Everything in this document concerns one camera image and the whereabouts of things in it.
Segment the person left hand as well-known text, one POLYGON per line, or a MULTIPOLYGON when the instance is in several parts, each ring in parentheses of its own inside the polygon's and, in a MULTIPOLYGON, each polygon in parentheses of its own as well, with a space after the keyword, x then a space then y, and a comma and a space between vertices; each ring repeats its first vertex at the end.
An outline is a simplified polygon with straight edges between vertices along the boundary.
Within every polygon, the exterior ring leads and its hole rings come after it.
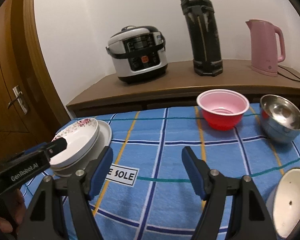
POLYGON ((25 200, 20 189, 0 196, 0 239, 17 239, 25 212, 25 200))

